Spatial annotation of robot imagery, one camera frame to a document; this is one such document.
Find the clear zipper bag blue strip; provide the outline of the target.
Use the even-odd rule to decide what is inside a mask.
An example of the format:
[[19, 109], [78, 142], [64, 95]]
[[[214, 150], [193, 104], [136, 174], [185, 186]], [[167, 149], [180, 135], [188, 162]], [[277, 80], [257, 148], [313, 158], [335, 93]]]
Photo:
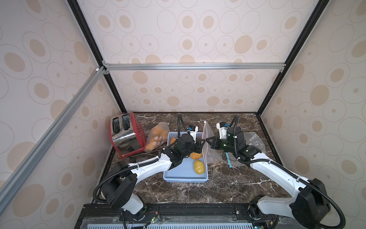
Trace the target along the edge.
[[[265, 153], [266, 147], [262, 139], [258, 136], [256, 132], [245, 132], [244, 139], [246, 141], [246, 147], [238, 151], [238, 156], [240, 153], [245, 153], [248, 156], [248, 160], [252, 159], [255, 153]], [[245, 166], [245, 164], [240, 163], [234, 157], [232, 153], [226, 152], [227, 163], [230, 168], [238, 168], [240, 166]]]

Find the silver aluminium rail left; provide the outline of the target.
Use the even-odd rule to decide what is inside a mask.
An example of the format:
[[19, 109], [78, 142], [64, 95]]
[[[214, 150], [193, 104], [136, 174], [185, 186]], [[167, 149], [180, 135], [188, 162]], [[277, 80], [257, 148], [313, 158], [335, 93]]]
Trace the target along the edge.
[[99, 66], [94, 71], [94, 73], [89, 77], [78, 93], [62, 110], [53, 124], [31, 149], [30, 153], [12, 173], [10, 178], [5, 182], [4, 186], [1, 188], [1, 214], [3, 214], [7, 209], [10, 202], [14, 199], [20, 188], [24, 185], [30, 174], [37, 167], [39, 162], [49, 150], [50, 146], [54, 143], [55, 139], [70, 121], [76, 110], [80, 107], [97, 81], [101, 78], [101, 76], [104, 75], [105, 71], [106, 67], [104, 66]]

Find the light blue plastic basket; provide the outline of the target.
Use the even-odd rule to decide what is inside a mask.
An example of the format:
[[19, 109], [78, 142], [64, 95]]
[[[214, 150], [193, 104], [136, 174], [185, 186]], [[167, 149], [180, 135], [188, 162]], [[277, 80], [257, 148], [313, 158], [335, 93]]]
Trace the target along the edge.
[[[168, 135], [168, 141], [171, 140], [172, 137], [179, 137], [181, 134], [185, 134], [187, 132], [170, 132]], [[200, 137], [202, 136], [201, 132], [197, 133], [196, 140], [202, 140]], [[164, 154], [168, 156], [168, 149], [172, 145], [168, 145], [168, 147], [164, 150]], [[190, 156], [178, 159], [171, 160], [171, 166], [167, 171], [164, 172], [163, 178], [167, 182], [178, 182], [178, 183], [204, 183], [208, 180], [208, 172], [207, 165], [204, 162], [203, 157], [198, 159], [202, 161], [205, 165], [205, 172], [201, 175], [195, 173], [193, 168], [193, 163], [196, 160], [190, 158]]]

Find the red and chrome toaster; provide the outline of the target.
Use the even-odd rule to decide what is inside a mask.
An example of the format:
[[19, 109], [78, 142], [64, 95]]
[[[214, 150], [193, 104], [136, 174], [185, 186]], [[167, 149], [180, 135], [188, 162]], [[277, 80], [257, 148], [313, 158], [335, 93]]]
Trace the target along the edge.
[[144, 151], [145, 133], [133, 112], [112, 117], [109, 131], [111, 143], [121, 159]]

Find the clear zipper bag pink strip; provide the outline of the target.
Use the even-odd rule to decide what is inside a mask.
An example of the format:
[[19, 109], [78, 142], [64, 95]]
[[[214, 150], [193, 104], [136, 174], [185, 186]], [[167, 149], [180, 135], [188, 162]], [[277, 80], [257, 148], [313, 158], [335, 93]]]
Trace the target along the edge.
[[[208, 121], [204, 121], [203, 135], [202, 139], [206, 140], [209, 137], [215, 137], [214, 132], [212, 131]], [[221, 162], [222, 156], [215, 149], [212, 149], [211, 146], [205, 142], [202, 148], [203, 159], [206, 164], [212, 164]]]
[[150, 142], [155, 141], [158, 144], [158, 148], [159, 146], [167, 142], [169, 132], [169, 123], [160, 122], [158, 125], [150, 130], [148, 138], [146, 140], [146, 145]]

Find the silver aluminium rail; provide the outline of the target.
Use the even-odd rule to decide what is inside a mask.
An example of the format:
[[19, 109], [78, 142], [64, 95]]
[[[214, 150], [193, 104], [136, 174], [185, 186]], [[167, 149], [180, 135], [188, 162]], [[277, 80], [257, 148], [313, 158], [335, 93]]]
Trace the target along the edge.
[[284, 69], [285, 63], [107, 64], [108, 71]]
[[94, 73], [89, 77], [78, 93], [62, 110], [53, 124], [31, 149], [30, 153], [12, 173], [10, 178], [5, 182], [4, 186], [1, 188], [1, 214], [3, 214], [7, 209], [10, 202], [14, 199], [20, 188], [24, 185], [30, 174], [37, 167], [39, 162], [49, 150], [50, 146], [54, 143], [55, 139], [70, 121], [76, 110], [80, 107], [97, 81], [101, 78], [101, 76], [104, 75], [105, 71], [106, 67], [104, 66], [99, 66], [94, 71]]

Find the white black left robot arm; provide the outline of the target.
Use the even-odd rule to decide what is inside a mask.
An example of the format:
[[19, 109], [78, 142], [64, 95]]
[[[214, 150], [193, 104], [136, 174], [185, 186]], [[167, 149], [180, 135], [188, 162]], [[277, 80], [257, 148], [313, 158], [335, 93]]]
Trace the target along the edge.
[[201, 153], [203, 139], [196, 139], [198, 127], [185, 126], [181, 114], [177, 115], [177, 139], [159, 151], [159, 155], [140, 163], [120, 161], [95, 187], [92, 197], [98, 203], [108, 204], [113, 210], [128, 211], [141, 218], [146, 206], [133, 190], [144, 179], [180, 166], [191, 153]]

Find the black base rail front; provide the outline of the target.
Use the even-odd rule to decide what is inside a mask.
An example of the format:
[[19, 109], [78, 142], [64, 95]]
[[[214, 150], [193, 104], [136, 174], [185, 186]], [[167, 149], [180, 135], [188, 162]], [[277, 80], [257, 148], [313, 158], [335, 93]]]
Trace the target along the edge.
[[136, 220], [127, 211], [107, 205], [86, 204], [77, 229], [301, 229], [295, 219], [274, 214], [252, 219], [248, 204], [148, 204]]

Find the silver aluminium rail back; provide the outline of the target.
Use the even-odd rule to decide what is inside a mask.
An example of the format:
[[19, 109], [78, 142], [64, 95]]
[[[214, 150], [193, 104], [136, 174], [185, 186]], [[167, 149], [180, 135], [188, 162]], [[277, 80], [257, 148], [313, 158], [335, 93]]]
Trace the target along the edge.
[[107, 64], [108, 71], [284, 69], [285, 63]]

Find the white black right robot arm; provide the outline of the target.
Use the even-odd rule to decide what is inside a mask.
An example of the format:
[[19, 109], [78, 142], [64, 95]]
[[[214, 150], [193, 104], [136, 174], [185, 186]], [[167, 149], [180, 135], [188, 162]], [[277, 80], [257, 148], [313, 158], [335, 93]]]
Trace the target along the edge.
[[216, 125], [219, 136], [206, 138], [210, 148], [231, 153], [237, 162], [251, 167], [266, 175], [281, 186], [290, 198], [272, 198], [258, 195], [248, 207], [252, 219], [259, 220], [264, 215], [277, 215], [295, 219], [307, 229], [328, 229], [321, 223], [323, 218], [334, 209], [340, 219], [336, 229], [343, 229], [346, 218], [341, 208], [327, 195], [325, 185], [315, 178], [307, 179], [279, 163], [273, 161], [260, 149], [248, 145], [241, 128], [239, 116], [235, 115], [230, 124], [221, 122]]

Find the yellow potato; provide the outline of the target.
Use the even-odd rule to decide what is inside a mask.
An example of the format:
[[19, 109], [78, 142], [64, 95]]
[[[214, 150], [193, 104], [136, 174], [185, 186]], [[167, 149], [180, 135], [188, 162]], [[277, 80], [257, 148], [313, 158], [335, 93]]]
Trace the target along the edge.
[[193, 168], [196, 174], [201, 175], [205, 172], [205, 165], [202, 161], [196, 160], [193, 163]]

